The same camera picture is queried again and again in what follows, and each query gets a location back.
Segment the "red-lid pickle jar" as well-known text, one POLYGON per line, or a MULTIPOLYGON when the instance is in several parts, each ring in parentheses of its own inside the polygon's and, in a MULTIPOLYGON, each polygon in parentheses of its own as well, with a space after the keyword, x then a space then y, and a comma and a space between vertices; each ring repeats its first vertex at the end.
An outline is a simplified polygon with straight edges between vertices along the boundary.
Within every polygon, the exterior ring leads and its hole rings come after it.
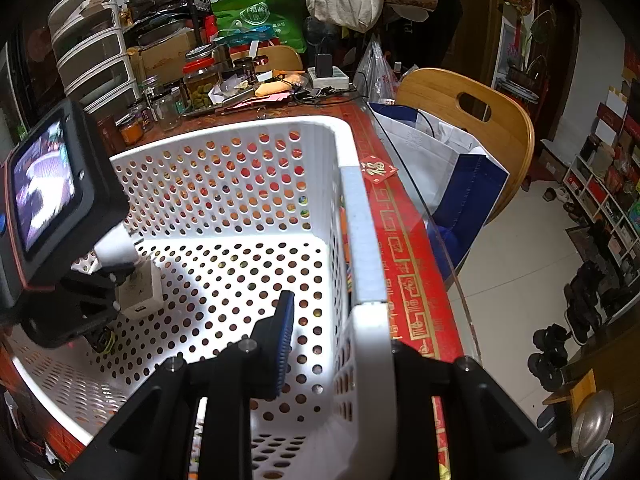
POLYGON ((213 58, 199 58, 187 62, 183 66, 182 72, 192 110, 211 107, 213 103, 208 94, 219 81, 215 60, 213 58))

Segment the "shoe shelf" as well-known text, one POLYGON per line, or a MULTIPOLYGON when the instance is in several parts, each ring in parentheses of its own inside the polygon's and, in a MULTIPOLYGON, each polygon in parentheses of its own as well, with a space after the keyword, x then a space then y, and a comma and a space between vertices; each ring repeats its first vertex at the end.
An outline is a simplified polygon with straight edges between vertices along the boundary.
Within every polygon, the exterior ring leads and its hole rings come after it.
POLYGON ((639 281, 639 124, 602 103, 563 183, 592 223, 626 285, 639 281))

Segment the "green shopping bag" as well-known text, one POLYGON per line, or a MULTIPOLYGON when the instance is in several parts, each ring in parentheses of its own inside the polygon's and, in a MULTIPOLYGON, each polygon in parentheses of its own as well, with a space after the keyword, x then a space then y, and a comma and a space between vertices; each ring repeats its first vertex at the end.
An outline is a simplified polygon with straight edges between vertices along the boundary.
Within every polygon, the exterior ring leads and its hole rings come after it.
POLYGON ((269 25, 280 44, 298 53, 307 50, 302 0, 217 0, 212 11, 219 29, 269 25))

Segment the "wooden chair right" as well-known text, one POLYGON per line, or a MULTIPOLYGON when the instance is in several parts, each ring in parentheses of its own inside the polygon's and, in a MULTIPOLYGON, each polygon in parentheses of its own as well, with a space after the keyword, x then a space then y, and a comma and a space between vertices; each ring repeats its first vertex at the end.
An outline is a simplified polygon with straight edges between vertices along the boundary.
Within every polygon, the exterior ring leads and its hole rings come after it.
POLYGON ((509 171, 489 216, 495 220, 518 192, 532 162, 535 130, 524 108, 486 84, 441 68, 419 68, 405 76, 396 102, 471 133, 509 171))

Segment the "orange sauce jar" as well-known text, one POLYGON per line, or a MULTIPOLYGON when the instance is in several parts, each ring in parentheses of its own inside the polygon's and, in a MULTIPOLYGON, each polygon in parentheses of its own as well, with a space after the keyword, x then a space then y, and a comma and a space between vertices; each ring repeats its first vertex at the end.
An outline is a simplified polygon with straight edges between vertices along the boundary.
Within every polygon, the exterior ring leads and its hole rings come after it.
POLYGON ((135 114, 122 116, 115 125, 126 145, 136 144, 144 135, 141 122, 135 114))

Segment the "red envelope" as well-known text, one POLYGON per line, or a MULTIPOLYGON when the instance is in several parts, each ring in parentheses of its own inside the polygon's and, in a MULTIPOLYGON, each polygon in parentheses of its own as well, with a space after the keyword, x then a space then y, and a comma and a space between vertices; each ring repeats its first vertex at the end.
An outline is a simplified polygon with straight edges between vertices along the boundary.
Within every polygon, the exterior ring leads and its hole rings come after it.
POLYGON ((362 176, 374 185, 381 184, 398 171, 395 166, 374 155, 361 159, 360 169, 362 176))

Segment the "white perforated plastic basket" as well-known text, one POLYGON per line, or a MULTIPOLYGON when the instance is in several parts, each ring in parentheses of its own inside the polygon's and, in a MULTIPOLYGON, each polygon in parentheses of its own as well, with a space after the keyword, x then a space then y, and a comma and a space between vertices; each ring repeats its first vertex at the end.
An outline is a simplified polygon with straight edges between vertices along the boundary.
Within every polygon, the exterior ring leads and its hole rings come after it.
POLYGON ((396 448, 386 288, 352 130, 306 116, 208 128, 112 160, 124 225, 162 305, 120 316, 114 347, 58 349, 14 330, 12 416, 73 460, 169 358, 209 364, 295 298, 282 390, 250 402, 252 479, 385 479, 396 448))

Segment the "white blue paper bag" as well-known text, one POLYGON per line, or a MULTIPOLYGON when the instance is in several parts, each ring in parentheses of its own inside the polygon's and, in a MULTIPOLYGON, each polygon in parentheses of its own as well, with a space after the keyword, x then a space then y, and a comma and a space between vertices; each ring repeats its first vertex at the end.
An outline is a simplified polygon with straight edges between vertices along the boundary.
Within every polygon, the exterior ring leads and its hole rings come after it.
POLYGON ((426 234, 448 280, 497 206, 509 171, 471 133, 426 110, 382 103, 370 109, 427 211, 426 234))

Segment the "white wall charger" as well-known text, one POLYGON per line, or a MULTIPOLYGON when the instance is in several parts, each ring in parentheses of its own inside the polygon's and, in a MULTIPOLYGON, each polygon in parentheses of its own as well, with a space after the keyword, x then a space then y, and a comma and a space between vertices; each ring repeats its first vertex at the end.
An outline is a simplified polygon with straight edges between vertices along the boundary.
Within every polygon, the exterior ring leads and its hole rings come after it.
POLYGON ((150 258, 140 260, 134 273, 116 287, 116 300, 120 313, 134 321, 145 318, 163 307, 160 269, 150 258))

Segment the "white plastic drawer tower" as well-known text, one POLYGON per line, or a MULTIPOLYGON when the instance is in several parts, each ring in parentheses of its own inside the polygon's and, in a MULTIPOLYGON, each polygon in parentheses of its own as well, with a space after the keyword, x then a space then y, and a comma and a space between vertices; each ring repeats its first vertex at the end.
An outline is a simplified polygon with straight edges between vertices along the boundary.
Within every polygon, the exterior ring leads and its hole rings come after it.
POLYGON ((61 0, 48 15, 65 95, 96 120, 119 120, 141 93, 116 0, 61 0))

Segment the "white power strip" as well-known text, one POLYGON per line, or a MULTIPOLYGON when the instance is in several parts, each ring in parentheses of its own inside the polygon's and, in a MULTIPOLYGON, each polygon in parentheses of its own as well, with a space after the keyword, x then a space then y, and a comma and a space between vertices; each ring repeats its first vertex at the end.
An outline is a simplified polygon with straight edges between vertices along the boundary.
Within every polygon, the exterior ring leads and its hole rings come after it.
POLYGON ((348 76, 342 72, 337 66, 332 67, 330 76, 319 76, 314 67, 310 66, 307 70, 311 87, 314 89, 331 88, 337 91, 348 91, 350 81, 348 76))

